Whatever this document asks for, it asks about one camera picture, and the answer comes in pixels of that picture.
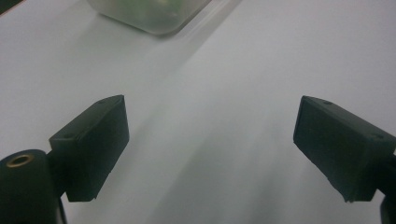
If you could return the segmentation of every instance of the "white table surface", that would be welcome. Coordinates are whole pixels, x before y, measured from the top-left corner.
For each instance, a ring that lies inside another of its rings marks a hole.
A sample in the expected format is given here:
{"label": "white table surface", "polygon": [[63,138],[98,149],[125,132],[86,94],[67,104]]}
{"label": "white table surface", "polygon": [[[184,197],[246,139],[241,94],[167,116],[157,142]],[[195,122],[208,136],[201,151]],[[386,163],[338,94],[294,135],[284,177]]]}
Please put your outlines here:
{"label": "white table surface", "polygon": [[156,37],[85,0],[0,17],[0,157],[124,94],[131,141],[78,223],[380,223],[293,144],[302,95],[396,135],[396,2],[213,0]]}

